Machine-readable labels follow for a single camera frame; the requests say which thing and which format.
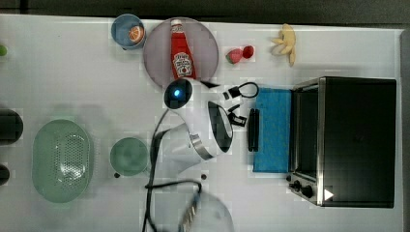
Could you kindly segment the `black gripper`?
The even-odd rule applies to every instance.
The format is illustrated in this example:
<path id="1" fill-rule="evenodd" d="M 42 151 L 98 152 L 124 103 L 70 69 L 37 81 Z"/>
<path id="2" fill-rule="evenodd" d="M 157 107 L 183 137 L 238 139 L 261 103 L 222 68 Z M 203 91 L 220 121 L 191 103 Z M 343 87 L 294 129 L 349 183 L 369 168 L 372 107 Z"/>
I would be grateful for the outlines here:
<path id="1" fill-rule="evenodd" d="M 236 98 L 242 97 L 243 94 L 240 91 L 239 86 L 232 86 L 228 88 L 227 90 L 222 92 L 223 98 L 226 101 L 232 101 Z M 244 127 L 247 122 L 247 118 L 243 116 L 237 116 L 234 111 L 240 107 L 239 104 L 236 104 L 228 109 L 228 114 L 227 117 L 229 119 L 229 122 L 238 127 Z"/>

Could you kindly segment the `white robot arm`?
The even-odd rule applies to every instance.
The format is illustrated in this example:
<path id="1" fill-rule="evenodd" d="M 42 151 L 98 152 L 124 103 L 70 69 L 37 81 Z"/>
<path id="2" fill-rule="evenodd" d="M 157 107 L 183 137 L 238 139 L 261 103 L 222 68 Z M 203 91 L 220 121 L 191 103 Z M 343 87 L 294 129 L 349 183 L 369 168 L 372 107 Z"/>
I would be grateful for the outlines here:
<path id="1" fill-rule="evenodd" d="M 167 130 L 161 138 L 157 170 L 162 177 L 179 173 L 227 153 L 233 142 L 228 111 L 242 103 L 238 86 L 223 87 L 192 78 L 172 81 L 163 94 L 169 111 L 182 124 Z"/>

